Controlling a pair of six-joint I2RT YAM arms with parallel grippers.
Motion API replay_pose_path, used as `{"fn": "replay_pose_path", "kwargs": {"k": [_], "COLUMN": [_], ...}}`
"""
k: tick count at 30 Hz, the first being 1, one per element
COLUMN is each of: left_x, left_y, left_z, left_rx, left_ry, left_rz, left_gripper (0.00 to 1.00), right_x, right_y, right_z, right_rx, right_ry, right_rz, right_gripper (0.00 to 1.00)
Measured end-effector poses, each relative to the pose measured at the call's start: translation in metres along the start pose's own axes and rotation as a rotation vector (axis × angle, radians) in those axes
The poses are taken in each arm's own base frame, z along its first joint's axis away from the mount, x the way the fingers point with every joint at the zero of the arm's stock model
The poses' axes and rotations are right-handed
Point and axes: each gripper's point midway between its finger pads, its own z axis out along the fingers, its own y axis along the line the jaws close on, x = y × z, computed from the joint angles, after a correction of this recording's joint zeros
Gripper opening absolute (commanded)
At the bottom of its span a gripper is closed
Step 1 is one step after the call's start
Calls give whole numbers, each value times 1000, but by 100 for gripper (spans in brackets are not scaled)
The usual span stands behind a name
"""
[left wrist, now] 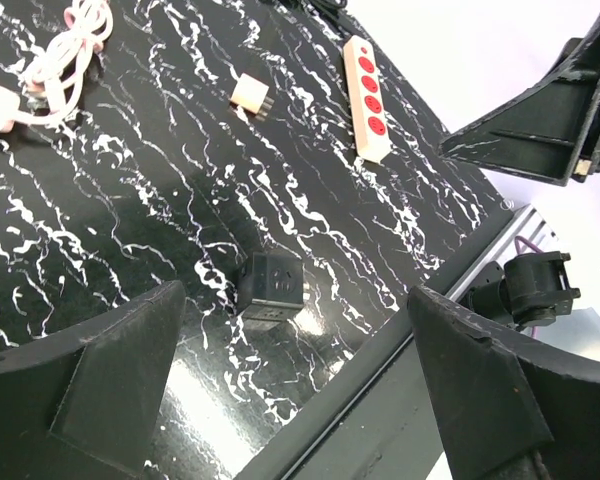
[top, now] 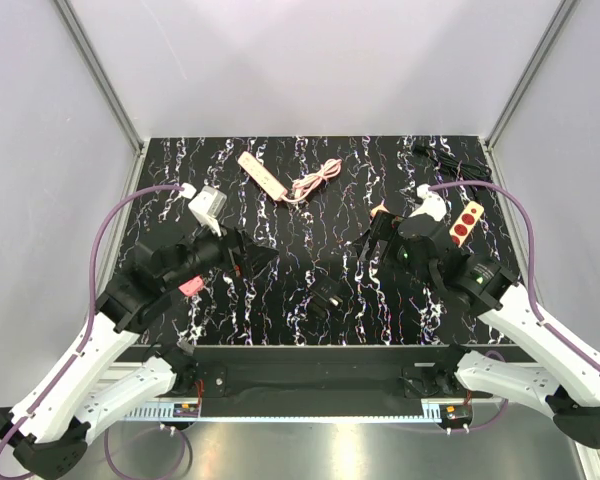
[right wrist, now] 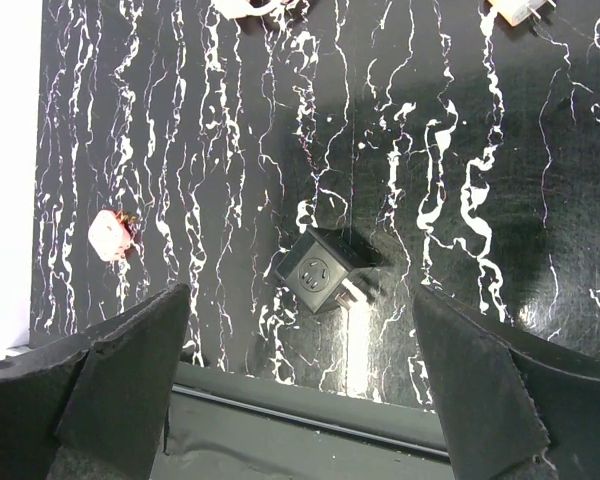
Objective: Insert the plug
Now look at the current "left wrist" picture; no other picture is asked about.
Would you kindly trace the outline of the beige plug adapter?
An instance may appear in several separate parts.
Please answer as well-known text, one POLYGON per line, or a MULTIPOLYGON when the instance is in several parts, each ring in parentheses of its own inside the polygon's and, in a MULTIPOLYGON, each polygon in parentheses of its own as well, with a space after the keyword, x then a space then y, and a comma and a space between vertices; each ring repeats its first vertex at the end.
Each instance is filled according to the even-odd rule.
POLYGON ((233 106, 241 107, 256 118, 264 120, 269 115, 274 103, 269 96, 269 90, 268 85, 243 73, 238 78, 230 96, 230 103, 233 106))

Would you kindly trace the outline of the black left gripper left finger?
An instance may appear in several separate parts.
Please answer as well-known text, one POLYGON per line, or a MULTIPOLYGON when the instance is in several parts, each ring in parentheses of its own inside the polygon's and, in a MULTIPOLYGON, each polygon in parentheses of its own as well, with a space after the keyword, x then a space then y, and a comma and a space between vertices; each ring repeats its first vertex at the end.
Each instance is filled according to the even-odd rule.
POLYGON ((137 479, 186 304, 166 282, 0 352, 0 479, 137 479))

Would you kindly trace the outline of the black right arm base joint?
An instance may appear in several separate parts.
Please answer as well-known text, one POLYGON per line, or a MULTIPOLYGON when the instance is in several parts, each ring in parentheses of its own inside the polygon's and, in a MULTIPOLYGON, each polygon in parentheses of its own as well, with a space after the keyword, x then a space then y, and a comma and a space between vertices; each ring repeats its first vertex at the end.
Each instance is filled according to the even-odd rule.
POLYGON ((465 308, 498 324, 522 331, 553 324, 569 315, 581 297, 570 285, 568 253, 521 254, 501 265, 487 263, 458 301, 465 308))

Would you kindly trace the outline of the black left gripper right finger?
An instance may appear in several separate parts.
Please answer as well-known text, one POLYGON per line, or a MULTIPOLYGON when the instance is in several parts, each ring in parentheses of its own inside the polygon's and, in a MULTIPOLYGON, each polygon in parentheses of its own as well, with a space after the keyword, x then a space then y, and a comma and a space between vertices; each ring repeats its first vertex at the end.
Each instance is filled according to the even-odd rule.
POLYGON ((427 288, 407 300, 455 479, 600 479, 600 362, 427 288))

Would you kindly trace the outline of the beige red power strip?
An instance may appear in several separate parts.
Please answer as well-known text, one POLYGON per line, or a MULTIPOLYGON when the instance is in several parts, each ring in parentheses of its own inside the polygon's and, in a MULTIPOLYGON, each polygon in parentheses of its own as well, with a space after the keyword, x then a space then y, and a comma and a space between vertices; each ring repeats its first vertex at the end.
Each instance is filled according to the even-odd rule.
POLYGON ((343 47, 343 61, 357 155, 380 164, 392 143, 372 44, 352 35, 343 47))

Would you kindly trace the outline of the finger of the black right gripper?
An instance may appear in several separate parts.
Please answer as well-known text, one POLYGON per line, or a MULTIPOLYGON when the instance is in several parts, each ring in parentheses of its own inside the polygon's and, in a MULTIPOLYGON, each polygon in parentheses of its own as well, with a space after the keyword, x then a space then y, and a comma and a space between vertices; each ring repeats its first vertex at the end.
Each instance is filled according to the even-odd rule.
POLYGON ((552 185, 600 172, 600 14, 533 87, 445 138, 439 154, 552 185))

